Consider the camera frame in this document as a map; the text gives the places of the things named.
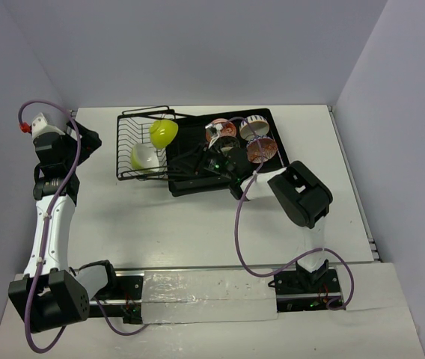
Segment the orange blue geometric bowl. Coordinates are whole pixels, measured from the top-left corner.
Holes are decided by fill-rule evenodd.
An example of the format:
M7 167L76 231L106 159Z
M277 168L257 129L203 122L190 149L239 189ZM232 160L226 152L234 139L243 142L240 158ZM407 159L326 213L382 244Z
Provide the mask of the orange blue geometric bowl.
M247 158L255 164L269 161L277 151L276 141L266 135L252 138L246 145Z

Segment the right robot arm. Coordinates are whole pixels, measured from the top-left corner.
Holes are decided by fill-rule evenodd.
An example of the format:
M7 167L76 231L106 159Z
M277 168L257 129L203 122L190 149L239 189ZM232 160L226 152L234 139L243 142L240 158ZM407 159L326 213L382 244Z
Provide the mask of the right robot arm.
M247 159L245 149L235 147L221 154L218 150L198 147L174 157L168 164L187 180L206 180L207 191L213 188L213 176L229 180L230 193L239 201L233 232L236 253L242 267L255 277L262 275L248 267L239 246L240 212L243 203L252 199L253 189L258 190L256 198L275 197L287 217L302 228L304 244L309 250L270 275L275 276L294 264L301 289L315 292L323 285L328 260L322 256L332 252L325 247L323 228L333 196L302 162L294 161L277 171L261 173L260 167L254 167Z

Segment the orange floral bowl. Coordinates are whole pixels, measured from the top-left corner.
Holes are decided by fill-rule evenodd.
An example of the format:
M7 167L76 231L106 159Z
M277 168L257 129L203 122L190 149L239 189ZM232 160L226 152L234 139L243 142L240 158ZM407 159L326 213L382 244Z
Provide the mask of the orange floral bowl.
M211 123L206 125L205 129L206 140L208 143L215 141L215 139L219 137L236 137L237 134L235 125L225 118L217 118L213 120Z

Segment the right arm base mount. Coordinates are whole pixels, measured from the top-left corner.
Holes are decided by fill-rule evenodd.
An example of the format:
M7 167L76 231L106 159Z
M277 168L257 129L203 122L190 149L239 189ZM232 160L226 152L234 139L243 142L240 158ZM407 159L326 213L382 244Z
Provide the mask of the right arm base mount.
M327 310L343 305L343 296L335 269L329 269L314 284L307 283L305 271L288 270L274 276L268 282L276 294L279 313Z

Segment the white bowl pink rim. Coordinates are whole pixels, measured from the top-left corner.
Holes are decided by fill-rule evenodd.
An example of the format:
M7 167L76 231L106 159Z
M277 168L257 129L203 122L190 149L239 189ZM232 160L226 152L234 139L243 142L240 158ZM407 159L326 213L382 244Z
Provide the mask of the white bowl pink rim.
M251 115L246 117L239 126L241 138L249 141L254 135L264 136L269 133L269 123L261 115Z

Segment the green bowl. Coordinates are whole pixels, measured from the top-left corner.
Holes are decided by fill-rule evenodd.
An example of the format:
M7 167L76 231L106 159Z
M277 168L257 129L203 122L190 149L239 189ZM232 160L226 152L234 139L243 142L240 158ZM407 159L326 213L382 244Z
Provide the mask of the green bowl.
M173 120L156 120L149 128L150 142L157 150L162 150L172 143L178 130L179 126Z

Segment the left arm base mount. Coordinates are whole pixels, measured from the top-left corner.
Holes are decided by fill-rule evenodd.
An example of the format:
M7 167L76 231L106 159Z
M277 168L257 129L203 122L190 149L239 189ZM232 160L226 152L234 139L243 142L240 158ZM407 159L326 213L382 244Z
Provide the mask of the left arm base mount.
M107 317L120 318L123 324L142 325L141 297L144 277L142 275L117 276L116 286L107 291L102 289L100 300Z

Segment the white square bowl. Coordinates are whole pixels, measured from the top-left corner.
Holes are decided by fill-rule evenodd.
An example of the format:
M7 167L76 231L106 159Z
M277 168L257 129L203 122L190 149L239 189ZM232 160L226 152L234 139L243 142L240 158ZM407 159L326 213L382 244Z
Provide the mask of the white square bowl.
M152 147L146 144L135 144L130 153L131 168L135 171L145 173L156 173L159 171L159 157Z

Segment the black leaf pattern bowl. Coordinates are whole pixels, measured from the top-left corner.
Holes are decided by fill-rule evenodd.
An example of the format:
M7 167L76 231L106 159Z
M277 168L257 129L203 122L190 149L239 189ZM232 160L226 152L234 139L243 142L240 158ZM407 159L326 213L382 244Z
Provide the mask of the black leaf pattern bowl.
M240 147L240 142L237 137L234 136L222 136L220 137L216 142L215 145L222 149L222 148L237 148Z

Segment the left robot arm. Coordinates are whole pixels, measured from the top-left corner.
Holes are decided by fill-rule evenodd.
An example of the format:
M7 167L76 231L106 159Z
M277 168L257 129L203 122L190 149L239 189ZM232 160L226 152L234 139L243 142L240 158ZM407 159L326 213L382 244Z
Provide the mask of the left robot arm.
M70 171L102 142L81 124L74 138L38 114L29 129L39 159L33 195L37 225L28 265L20 280L10 282L8 297L33 334L85 321L90 301L114 296L119 289L113 265L100 260L75 272L67 262L70 225L76 210L79 179Z

